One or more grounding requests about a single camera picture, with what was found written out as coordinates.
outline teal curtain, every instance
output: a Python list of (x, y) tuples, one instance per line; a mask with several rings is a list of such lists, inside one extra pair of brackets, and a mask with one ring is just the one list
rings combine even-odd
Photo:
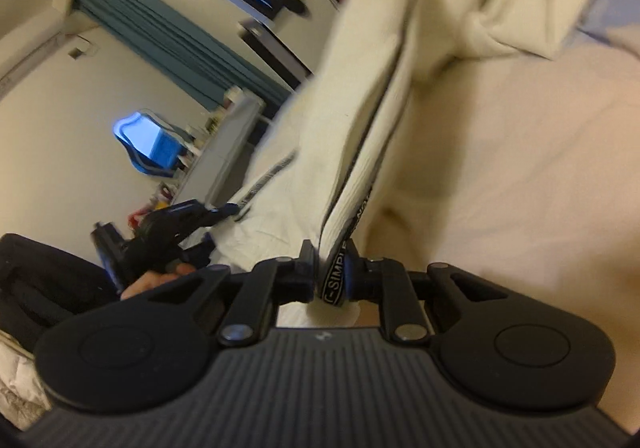
[(268, 117), (290, 94), (161, 0), (76, 0), (75, 7), (208, 110), (221, 104), (226, 89), (235, 84), (263, 98)]

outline human hand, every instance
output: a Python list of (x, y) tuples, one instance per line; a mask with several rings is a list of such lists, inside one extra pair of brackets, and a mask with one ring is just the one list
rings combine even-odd
[(159, 287), (162, 284), (171, 282), (194, 271), (196, 271), (196, 268), (188, 263), (178, 264), (173, 273), (160, 274), (155, 271), (147, 271), (122, 292), (120, 299), (126, 300), (127, 298)]

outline green curtain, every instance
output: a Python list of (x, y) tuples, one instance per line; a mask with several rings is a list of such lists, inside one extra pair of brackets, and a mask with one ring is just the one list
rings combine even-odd
[(219, 105), (226, 89), (235, 84), (266, 101), (267, 117), (290, 94), (161, 0), (76, 0), (75, 7), (208, 110)]

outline ribbed black surface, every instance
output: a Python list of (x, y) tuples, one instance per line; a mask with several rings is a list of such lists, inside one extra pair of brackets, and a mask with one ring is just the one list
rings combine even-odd
[(220, 355), (202, 382), (126, 417), (55, 410), (24, 434), (47, 448), (620, 448), (626, 434), (595, 409), (525, 418), (451, 388), (428, 354), (375, 329), (276, 329)]

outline white logo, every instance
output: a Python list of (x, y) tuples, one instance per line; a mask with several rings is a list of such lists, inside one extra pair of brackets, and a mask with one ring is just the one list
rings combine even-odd
[(325, 340), (330, 340), (333, 337), (334, 337), (334, 335), (332, 335), (332, 333), (327, 332), (327, 331), (322, 331), (321, 333), (316, 335), (316, 340), (318, 340), (320, 342), (324, 342)]

